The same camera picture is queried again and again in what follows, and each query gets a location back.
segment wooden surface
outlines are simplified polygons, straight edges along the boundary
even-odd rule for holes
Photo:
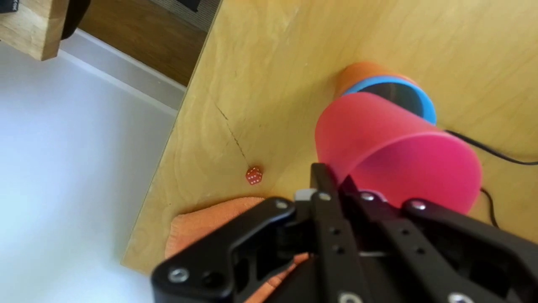
[[[18,12],[0,14],[0,42],[43,61],[55,58],[68,0],[21,0]]]
[[[149,273],[177,212],[307,187],[315,120],[357,59],[418,81],[441,128],[536,159],[536,21],[532,0],[223,0],[124,263]],[[538,169],[477,155],[500,228],[538,241]],[[265,169],[256,187],[250,164]]]
[[[80,29],[181,85],[204,41],[203,31],[150,0],[92,0]]]

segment pink plastic cup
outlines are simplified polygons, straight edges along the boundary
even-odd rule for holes
[[[425,199],[467,214],[480,189],[478,162],[463,142],[367,93],[340,96],[322,111],[315,149],[337,184],[351,177],[394,207]]]

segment black cable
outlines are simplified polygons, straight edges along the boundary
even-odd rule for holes
[[[487,207],[488,223],[490,223],[493,228],[500,229],[500,228],[499,228],[499,223],[497,223],[497,216],[495,216],[495,212],[493,212],[493,202],[492,202],[490,194],[488,194],[483,187],[480,189],[480,192],[485,196],[485,201],[487,201],[487,204],[488,204],[488,207]]]
[[[468,138],[468,137],[465,137],[462,133],[450,132],[450,130],[446,130],[446,133],[450,133],[451,137],[456,137],[456,138],[467,142],[468,145],[477,147],[477,149],[480,149],[480,150],[483,150],[483,152],[487,152],[487,154],[490,154],[490,155],[493,155],[497,159],[502,159],[504,162],[515,164],[515,165],[538,165],[538,162],[522,162],[522,160],[517,160],[517,159],[510,159],[510,157],[507,157],[504,154],[499,154],[497,150],[493,150],[493,149],[490,149],[490,147],[487,147],[487,145],[483,145],[480,142],[475,142],[473,138]]]
[[[490,147],[487,147],[487,145],[483,145],[483,143],[480,143],[480,142],[477,142],[477,140],[473,140],[470,137],[465,137],[462,133],[450,132],[450,130],[446,130],[446,133],[450,133],[451,137],[456,137],[456,138],[463,140],[465,143],[468,143],[468,145],[472,145],[475,149],[480,149],[480,150],[483,150],[483,152],[487,152],[487,154],[490,154],[490,155],[493,155],[497,159],[502,159],[504,162],[509,162],[509,164],[514,164],[514,165],[538,165],[538,162],[522,162],[522,160],[517,160],[517,159],[510,159],[510,157],[507,157],[507,155],[504,155],[504,154],[500,154],[500,152],[497,152],[497,150],[493,150],[493,149],[490,149]],[[485,196],[485,201],[488,204],[487,214],[488,214],[490,224],[493,228],[500,229],[499,223],[497,223],[497,218],[495,218],[495,212],[493,212],[492,196],[485,189],[480,189],[480,192]]]

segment white surface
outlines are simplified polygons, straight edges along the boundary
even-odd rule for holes
[[[147,69],[140,63],[127,58],[125,54],[110,49],[107,44],[97,41],[95,37],[77,31],[75,36],[68,37],[61,44],[61,56],[71,56],[77,66],[88,66],[97,69],[98,76],[122,86],[129,86],[130,91],[147,95],[157,103],[167,108],[177,110],[181,98],[177,91],[184,93],[184,88],[166,76]]]
[[[75,37],[46,63],[0,44],[0,300],[145,303],[147,278],[119,258],[174,110],[78,61],[70,44],[90,41]]]

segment screw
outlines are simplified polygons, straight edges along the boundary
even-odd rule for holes
[[[340,293],[337,303],[362,303],[362,300],[354,293]]]
[[[187,270],[186,268],[176,268],[169,271],[167,280],[171,283],[184,283],[187,280]]]
[[[275,206],[277,209],[287,209],[287,204],[282,202],[282,201],[277,201],[273,206]]]
[[[421,201],[411,201],[409,206],[416,211],[425,211],[425,204]]]
[[[462,293],[450,293],[448,303],[473,303],[472,298],[462,295]]]
[[[330,196],[325,194],[325,192],[319,192],[319,199],[320,199],[320,201],[330,201]]]
[[[369,194],[369,192],[362,192],[362,194],[359,194],[359,199],[362,199],[362,201],[374,201],[374,196],[372,194]]]

